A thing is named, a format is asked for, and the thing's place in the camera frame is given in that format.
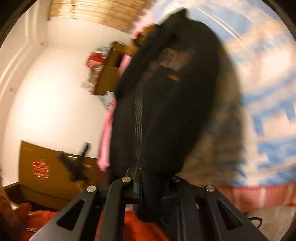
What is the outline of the red sleeve forearm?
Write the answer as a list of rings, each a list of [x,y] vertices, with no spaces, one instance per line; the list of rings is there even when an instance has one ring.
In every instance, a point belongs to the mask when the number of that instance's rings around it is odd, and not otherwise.
[[[58,213],[31,212],[28,203],[13,210],[1,190],[1,240],[169,240],[158,225],[126,211],[128,189],[121,181],[89,186]]]

